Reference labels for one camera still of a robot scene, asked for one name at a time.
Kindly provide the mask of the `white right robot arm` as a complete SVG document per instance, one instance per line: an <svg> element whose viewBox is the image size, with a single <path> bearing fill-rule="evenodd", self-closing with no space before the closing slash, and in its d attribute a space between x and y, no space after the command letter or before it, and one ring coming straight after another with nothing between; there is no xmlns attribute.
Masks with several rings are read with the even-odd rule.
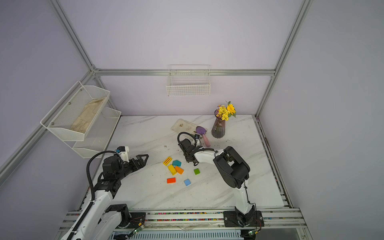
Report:
<svg viewBox="0 0 384 240"><path fill-rule="evenodd" d="M199 163L216 166L224 182L233 189L237 224L241 227L249 226L257 215L257 209L248 196L247 183L251 168L246 161L233 147L214 150L192 144L188 139L178 140L178 145L188 163L194 166Z"/></svg>

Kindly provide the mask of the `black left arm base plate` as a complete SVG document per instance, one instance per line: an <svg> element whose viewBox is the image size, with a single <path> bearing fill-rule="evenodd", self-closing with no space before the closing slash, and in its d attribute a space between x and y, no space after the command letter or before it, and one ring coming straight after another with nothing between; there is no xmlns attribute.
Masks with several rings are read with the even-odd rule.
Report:
<svg viewBox="0 0 384 240"><path fill-rule="evenodd" d="M145 224L147 213L130 212L123 214L122 222L118 225L119 229L136 229Z"/></svg>

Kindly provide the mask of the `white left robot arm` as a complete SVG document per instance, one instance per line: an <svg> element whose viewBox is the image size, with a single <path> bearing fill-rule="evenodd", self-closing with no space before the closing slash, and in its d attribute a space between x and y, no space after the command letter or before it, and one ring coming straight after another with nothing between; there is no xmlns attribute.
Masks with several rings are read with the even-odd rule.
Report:
<svg viewBox="0 0 384 240"><path fill-rule="evenodd" d="M86 174L91 199L75 223L62 236L63 240L107 240L117 228L132 229L132 232L122 237L128 240L144 229L145 213L131 214L126 204L112 204L122 179L144 168L149 159L148 154L130 159L128 152L128 147L120 146L114 151L102 151L90 158ZM104 154L110 154L110 157L104 159L103 171L94 184L89 168L94 159Z"/></svg>

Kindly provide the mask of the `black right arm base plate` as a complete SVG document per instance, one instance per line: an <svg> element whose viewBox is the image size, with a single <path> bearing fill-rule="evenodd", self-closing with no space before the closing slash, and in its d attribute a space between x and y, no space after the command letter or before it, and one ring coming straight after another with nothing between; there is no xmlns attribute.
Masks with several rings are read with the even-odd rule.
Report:
<svg viewBox="0 0 384 240"><path fill-rule="evenodd" d="M224 225L225 227L264 227L264 218L261 211L251 210L247 214L242 214L238 211L224 211Z"/></svg>

